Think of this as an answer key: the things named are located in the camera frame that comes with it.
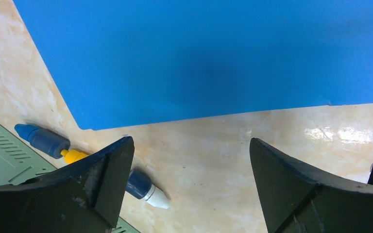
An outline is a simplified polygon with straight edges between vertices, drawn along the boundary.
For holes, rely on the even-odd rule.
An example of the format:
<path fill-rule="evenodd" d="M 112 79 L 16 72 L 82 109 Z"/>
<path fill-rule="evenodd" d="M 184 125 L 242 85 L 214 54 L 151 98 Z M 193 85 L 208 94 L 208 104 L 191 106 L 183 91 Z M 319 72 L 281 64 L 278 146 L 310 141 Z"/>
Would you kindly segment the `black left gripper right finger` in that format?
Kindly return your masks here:
<path fill-rule="evenodd" d="M 295 159 L 253 138 L 250 159 L 270 233 L 373 233 L 373 185 Z"/>

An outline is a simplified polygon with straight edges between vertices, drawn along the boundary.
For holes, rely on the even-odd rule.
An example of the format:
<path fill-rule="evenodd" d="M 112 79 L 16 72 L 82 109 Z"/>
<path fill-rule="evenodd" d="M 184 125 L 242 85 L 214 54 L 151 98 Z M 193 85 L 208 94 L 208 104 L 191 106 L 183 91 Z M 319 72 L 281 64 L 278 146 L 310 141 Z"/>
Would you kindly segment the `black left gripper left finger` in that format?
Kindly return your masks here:
<path fill-rule="evenodd" d="M 134 141 L 126 136 L 55 171 L 0 186 L 0 233 L 111 232 L 134 152 Z"/>

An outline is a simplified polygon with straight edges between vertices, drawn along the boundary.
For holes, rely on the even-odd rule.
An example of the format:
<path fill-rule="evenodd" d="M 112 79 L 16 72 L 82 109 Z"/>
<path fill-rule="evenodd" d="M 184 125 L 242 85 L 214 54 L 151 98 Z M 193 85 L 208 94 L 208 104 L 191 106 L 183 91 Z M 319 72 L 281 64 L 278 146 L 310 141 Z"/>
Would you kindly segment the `green file rack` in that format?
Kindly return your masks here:
<path fill-rule="evenodd" d="M 55 170 L 57 168 L 0 125 L 0 186 L 18 185 Z M 111 231 L 122 232 L 124 229 L 118 224 Z"/>

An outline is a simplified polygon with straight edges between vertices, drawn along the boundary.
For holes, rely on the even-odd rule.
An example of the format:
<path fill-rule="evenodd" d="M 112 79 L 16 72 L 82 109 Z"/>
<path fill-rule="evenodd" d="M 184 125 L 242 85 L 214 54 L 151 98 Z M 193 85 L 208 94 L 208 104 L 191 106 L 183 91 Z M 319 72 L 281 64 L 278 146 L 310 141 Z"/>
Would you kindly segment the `blue plastic folder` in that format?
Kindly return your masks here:
<path fill-rule="evenodd" d="M 77 125 L 373 103 L 373 0 L 16 0 Z"/>

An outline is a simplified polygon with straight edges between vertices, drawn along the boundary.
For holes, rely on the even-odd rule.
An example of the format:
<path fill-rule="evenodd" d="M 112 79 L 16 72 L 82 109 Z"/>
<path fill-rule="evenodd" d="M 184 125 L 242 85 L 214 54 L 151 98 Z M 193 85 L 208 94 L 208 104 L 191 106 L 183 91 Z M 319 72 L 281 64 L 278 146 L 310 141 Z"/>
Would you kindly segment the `yellow dropper bottle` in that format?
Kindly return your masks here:
<path fill-rule="evenodd" d="M 78 150 L 73 150 L 73 149 L 62 150 L 60 154 L 63 156 L 63 158 L 64 158 L 64 160 L 67 164 L 74 163 L 76 161 L 79 161 L 79 160 L 84 159 L 84 158 L 89 156 L 88 154 L 86 154 L 84 152 L 81 152 L 81 151 L 78 151 Z"/>

